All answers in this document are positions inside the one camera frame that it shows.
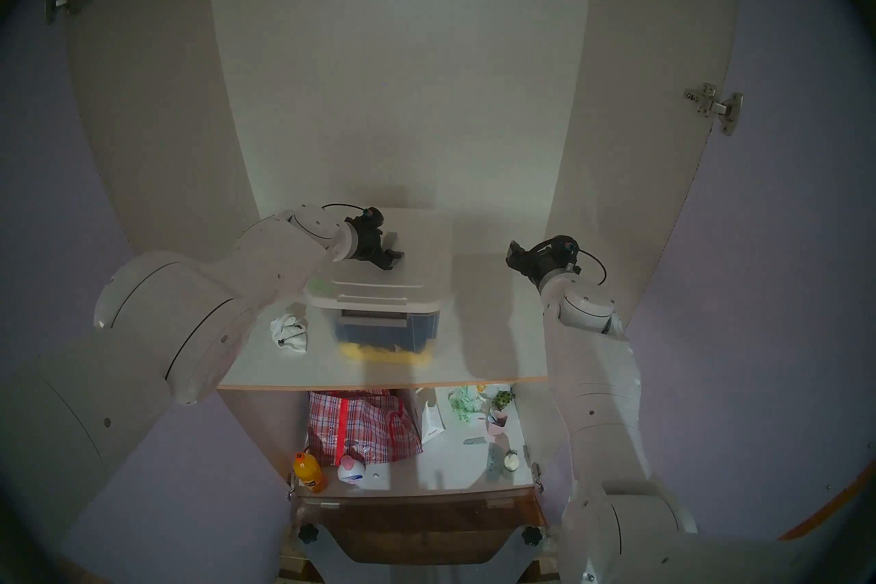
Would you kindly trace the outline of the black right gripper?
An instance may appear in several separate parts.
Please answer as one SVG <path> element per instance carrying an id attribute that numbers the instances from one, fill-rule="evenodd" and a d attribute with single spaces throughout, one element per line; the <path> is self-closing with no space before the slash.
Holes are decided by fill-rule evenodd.
<path id="1" fill-rule="evenodd" d="M 581 273 L 577 264 L 580 248 L 577 241 L 568 235 L 557 235 L 526 251 L 516 241 L 511 241 L 505 260 L 512 260 L 512 270 L 526 276 L 533 285 L 542 289 L 547 281 L 566 272 Z"/>

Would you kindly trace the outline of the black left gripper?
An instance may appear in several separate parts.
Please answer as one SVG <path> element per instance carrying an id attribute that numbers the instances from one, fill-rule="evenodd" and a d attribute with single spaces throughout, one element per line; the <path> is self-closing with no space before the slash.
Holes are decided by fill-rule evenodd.
<path id="1" fill-rule="evenodd" d="M 344 222 L 348 224 L 352 235 L 356 236 L 356 243 L 351 246 L 346 258 L 370 262 L 384 271 L 392 270 L 404 257 L 404 253 L 386 251 L 395 249 L 398 234 L 394 231 L 383 233 L 381 227 L 384 221 L 385 217 L 381 212 L 362 212 L 355 217 L 345 218 Z"/>

